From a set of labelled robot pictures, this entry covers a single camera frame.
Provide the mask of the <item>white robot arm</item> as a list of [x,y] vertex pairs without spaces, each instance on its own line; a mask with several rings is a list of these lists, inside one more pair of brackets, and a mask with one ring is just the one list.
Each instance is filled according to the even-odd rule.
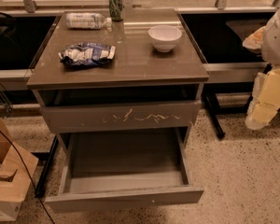
[[246,113],[245,126],[259,130],[267,126],[280,109],[280,8],[265,26],[245,39],[243,46],[261,48],[262,59],[272,66],[267,74],[258,72]]

